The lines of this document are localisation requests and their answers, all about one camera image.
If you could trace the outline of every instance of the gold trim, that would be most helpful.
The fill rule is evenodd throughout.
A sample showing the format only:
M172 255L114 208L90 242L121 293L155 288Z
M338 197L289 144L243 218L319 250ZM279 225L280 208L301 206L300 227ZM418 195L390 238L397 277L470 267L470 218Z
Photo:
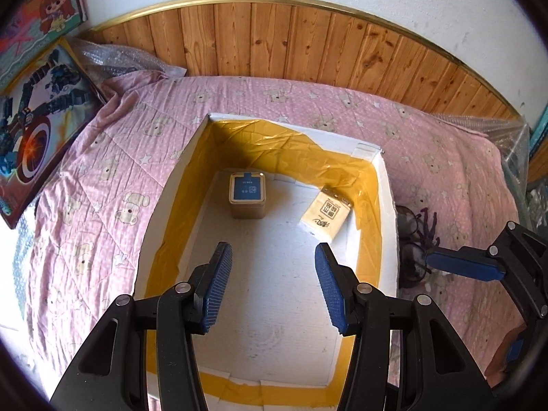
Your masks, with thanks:
M117 24L125 23L127 21L133 20L135 18L143 17L145 15L150 15L157 12L169 11L170 9L179 9L187 8L188 6L199 6L206 4L219 4L219 3L277 3L277 4L286 4L292 6L307 6L309 8L317 8L326 11L341 13L343 15L349 15L355 17L359 20L366 21L368 23L374 23L383 28L390 29L400 35L404 35L407 38L414 40L417 43L420 43L423 46L426 46L428 49L438 53L440 56L449 60L450 62L464 68L466 72L476 78L483 86L485 86L490 92L496 95L496 97L506 105L508 110L514 115L521 117L508 100L501 93L498 92L489 82L486 81L481 75L476 71L470 68L466 63L457 59L453 54L431 42L430 40L418 35L415 32L410 31L403 26L395 24L391 21L385 20L384 18L377 17L376 15L370 14L368 12L360 11L359 9L349 8L348 6L339 5L337 3L330 3L322 0L172 0L164 3L158 3L152 6L147 6L146 8L137 9L136 11L128 12L119 17L111 18L106 22L100 23L97 26L90 28L89 32L99 32L104 29L112 28Z

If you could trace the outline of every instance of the metal screw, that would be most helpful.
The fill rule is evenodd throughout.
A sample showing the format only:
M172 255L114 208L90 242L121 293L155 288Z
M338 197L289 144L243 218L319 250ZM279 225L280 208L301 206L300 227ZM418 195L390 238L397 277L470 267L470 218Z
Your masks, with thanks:
M191 285L188 283L179 283L175 286L175 292L178 294L185 294L191 289Z
M128 294L119 295L116 298L116 306L125 306L129 303L131 297Z
M360 283L356 286L356 290L360 292L361 294L370 294L373 292L373 288L370 284L367 283Z
M422 304L423 306L432 304L432 299L428 295L419 295L416 300L418 304Z

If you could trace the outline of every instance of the wooden wall panel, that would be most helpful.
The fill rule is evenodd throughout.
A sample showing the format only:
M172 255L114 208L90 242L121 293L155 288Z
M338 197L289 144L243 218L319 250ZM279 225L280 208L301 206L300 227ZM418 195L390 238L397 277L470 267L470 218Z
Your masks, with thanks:
M548 174L548 141L545 139L529 164L529 182Z
M105 43L122 46L128 45L128 41L125 38L125 30L123 24L117 24L116 26L112 26L111 28L106 28L101 31L101 34L105 39Z
M402 103L425 111L438 86L442 84L443 76L450 65L451 63L445 57L427 50L407 87Z
M354 17L338 13L331 16L318 83L349 86L366 29L367 23Z
M328 11L293 8L284 78L305 82L318 79L330 18Z
M398 32L308 6L239 2L165 10L82 37L135 46L187 68L187 75L286 78L348 87L431 113L517 115L459 61ZM548 142L531 162L530 179L543 174Z
M401 102L425 53L425 46L406 37L400 37L376 93Z
M349 88L376 94L398 43L399 34L368 24L360 56L352 71Z
M179 11L171 9L149 15L154 49L159 59L186 68L185 46Z
M449 105L450 101L453 100L455 94L457 94L457 91L459 90L466 76L466 71L452 63L448 67L446 72L444 72L440 83L438 84L436 90L426 104L427 106L429 106L430 104L432 105L428 112L446 113L447 106Z
M464 76L459 89L443 111L445 114L461 115L466 112L468 105L480 89L480 82L469 74Z
M149 17L139 17L124 23L124 31L128 46L156 55Z
M215 5L215 44L220 75L250 75L251 3Z
M180 9L187 75L219 75L213 5Z
M251 5L251 75L283 79L290 22L291 6Z

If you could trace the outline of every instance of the robot poster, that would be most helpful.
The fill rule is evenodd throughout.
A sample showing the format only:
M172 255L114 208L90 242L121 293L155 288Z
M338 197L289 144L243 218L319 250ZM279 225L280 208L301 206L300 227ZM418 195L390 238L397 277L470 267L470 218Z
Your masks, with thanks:
M38 57L0 99L0 214L14 228L102 98L64 41Z
M83 20L79 0L23 0L0 32L0 91L41 51Z

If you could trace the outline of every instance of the pink quilt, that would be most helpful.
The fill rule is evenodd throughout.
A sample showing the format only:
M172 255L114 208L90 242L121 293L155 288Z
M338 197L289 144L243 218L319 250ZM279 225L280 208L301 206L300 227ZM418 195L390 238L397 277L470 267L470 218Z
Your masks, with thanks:
M207 113L378 144L396 203L436 211L445 247L486 248L506 221L517 221L495 146L380 97L287 80L169 79L149 71L111 79L106 90L110 101L71 147L37 210L26 321L35 350L59 374L114 298L133 291L154 206ZM417 291L442 307L482 369L519 321L498 283L434 273Z

